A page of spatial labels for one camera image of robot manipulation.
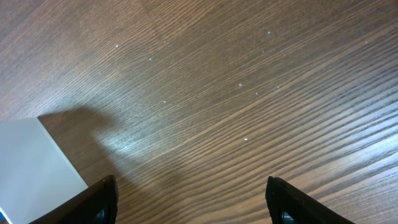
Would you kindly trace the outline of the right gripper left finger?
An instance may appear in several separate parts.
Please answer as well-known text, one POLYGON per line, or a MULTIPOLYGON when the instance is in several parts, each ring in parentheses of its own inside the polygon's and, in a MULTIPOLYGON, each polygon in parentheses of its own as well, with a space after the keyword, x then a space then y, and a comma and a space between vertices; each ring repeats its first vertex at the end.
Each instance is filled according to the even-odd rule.
POLYGON ((115 224, 118 186, 108 175, 31 224, 115 224))

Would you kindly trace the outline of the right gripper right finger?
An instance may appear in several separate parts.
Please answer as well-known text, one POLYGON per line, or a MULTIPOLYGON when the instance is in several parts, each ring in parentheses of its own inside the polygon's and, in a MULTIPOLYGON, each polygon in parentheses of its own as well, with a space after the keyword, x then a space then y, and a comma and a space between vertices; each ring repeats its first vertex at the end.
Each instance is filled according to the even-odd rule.
POLYGON ((272 223, 353 224, 279 177, 268 177, 265 198, 272 223))

